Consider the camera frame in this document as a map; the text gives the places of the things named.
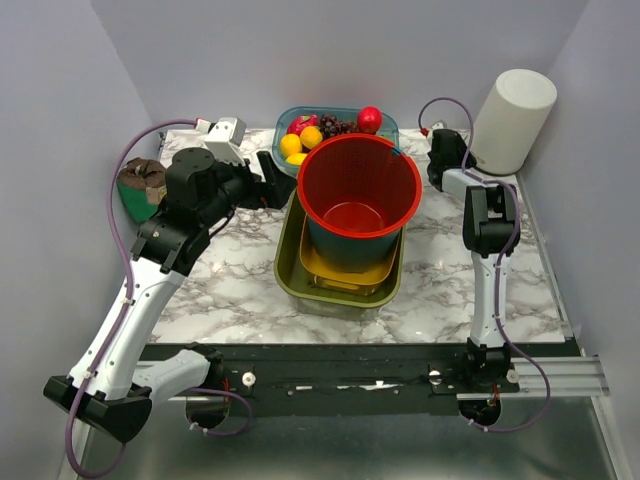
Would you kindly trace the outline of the red mesh basket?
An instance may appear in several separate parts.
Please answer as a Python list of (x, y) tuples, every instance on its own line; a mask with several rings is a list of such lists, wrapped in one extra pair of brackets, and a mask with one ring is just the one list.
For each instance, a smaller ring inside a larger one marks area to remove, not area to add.
[(324, 230), (358, 240), (401, 229), (422, 199), (416, 163), (393, 142), (348, 134), (322, 142), (297, 176), (299, 201)]

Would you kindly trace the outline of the white cylindrical container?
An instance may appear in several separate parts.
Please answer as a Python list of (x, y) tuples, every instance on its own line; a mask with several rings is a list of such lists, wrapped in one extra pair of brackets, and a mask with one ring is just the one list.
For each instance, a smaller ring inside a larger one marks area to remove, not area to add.
[(494, 176), (519, 171), (556, 100), (556, 86), (539, 72), (501, 73), (474, 121), (471, 151), (478, 168)]

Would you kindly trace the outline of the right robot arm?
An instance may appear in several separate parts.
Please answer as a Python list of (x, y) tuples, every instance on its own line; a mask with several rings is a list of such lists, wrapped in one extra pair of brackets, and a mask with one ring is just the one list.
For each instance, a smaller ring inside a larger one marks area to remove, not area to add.
[(432, 132), (429, 159), (430, 184), (464, 206), (462, 239), (474, 267), (474, 313), (459, 378), (480, 392), (506, 378), (511, 368), (504, 323), (509, 263), (520, 239), (517, 192), (467, 169), (471, 154), (454, 130)]

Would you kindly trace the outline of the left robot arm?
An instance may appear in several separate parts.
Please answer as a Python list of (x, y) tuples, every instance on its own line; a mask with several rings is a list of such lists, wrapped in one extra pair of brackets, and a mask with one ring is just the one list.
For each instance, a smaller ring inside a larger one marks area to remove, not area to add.
[(201, 395), (223, 386), (225, 368), (216, 349), (196, 344), (137, 372), (140, 355), (164, 307), (209, 247), (211, 228), (238, 208), (281, 209), (297, 182), (257, 155), (249, 163), (224, 162), (205, 148), (186, 148), (166, 171), (167, 193), (138, 230), (125, 258), (121, 299), (114, 302), (86, 353), (64, 376), (51, 377), (44, 395), (85, 424), (125, 444), (147, 422), (153, 406), (194, 389)]

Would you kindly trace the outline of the yellow lemon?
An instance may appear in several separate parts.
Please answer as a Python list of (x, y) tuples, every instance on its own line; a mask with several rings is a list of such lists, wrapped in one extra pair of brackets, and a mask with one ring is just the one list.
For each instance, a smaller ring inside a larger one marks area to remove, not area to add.
[(279, 147), (284, 159), (303, 152), (300, 137), (294, 133), (285, 134), (280, 140)]

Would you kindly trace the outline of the orange fruit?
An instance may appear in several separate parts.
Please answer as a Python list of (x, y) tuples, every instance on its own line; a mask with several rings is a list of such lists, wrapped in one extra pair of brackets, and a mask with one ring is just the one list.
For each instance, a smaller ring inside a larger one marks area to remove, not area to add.
[(324, 140), (323, 134), (317, 126), (305, 127), (300, 132), (299, 138), (303, 147), (308, 150), (312, 150)]

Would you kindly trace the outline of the pink dragon fruit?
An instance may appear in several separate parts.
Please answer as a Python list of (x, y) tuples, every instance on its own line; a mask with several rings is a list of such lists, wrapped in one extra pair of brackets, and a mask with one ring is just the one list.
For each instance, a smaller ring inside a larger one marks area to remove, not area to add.
[(317, 126), (319, 123), (318, 116), (315, 114), (311, 115), (300, 115), (296, 117), (288, 126), (287, 133), (295, 134), (299, 136), (302, 131), (309, 126)]

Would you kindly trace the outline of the dark purple grape bunch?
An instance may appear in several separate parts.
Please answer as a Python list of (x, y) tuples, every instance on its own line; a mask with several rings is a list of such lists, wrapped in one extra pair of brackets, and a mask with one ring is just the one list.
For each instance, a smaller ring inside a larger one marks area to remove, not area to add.
[(318, 128), (324, 140), (359, 132), (355, 122), (340, 120), (335, 115), (329, 114), (324, 114), (320, 117)]

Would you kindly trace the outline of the teal plastic bucket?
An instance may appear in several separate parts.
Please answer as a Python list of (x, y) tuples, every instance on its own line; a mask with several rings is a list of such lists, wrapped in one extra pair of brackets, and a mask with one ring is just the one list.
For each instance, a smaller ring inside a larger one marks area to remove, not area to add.
[(306, 216), (310, 241), (316, 252), (334, 268), (363, 272), (383, 262), (395, 248), (401, 229), (376, 238), (345, 237), (332, 233)]

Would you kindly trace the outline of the olive green plastic tub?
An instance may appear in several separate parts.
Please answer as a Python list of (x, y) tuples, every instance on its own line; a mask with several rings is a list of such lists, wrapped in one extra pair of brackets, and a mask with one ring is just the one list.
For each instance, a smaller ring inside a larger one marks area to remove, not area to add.
[(342, 319), (374, 317), (398, 293), (402, 278), (405, 229), (396, 241), (396, 253), (390, 272), (381, 285), (369, 295), (340, 291), (320, 286), (300, 259), (303, 234), (308, 231), (306, 214), (294, 192), (288, 203), (276, 256), (274, 275), (279, 286), (287, 293), (300, 313)]

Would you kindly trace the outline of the yellow plastic bin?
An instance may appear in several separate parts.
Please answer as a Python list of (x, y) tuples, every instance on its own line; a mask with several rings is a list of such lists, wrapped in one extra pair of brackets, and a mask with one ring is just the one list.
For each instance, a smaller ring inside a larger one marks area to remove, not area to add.
[(383, 289), (394, 288), (399, 245), (400, 240), (394, 240), (391, 249), (380, 260), (366, 268), (337, 263), (323, 257), (314, 246), (310, 220), (305, 217), (299, 245), (299, 260), (313, 286), (371, 297)]

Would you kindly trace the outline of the red apple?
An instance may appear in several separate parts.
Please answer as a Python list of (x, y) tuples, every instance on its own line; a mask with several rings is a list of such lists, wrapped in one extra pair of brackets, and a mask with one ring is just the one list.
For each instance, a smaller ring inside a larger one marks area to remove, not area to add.
[(375, 106), (362, 108), (357, 115), (357, 128), (361, 133), (375, 135), (383, 122), (381, 111)]

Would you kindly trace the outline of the clear teal fruit basket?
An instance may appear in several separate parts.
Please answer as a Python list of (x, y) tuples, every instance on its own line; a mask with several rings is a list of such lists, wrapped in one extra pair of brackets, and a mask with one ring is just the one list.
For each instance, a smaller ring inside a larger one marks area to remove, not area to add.
[[(286, 157), (280, 150), (280, 141), (288, 133), (289, 126), (299, 117), (312, 118), (316, 116), (320, 119), (323, 115), (335, 117), (338, 121), (346, 123), (356, 123), (359, 109), (348, 107), (327, 107), (327, 106), (296, 106), (285, 110), (278, 118), (275, 133), (272, 141), (272, 157), (276, 165), (289, 176), (295, 177), (299, 167), (286, 161)], [(382, 113), (381, 126), (377, 135), (399, 145), (399, 129), (395, 120), (388, 114)]]

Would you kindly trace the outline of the green pot with brown top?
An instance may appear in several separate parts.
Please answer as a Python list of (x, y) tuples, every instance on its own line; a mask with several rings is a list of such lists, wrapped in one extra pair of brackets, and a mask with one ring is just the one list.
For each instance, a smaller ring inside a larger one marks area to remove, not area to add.
[(157, 211), (167, 193), (166, 168), (157, 160), (134, 158), (117, 176), (116, 185), (129, 216), (141, 224)]

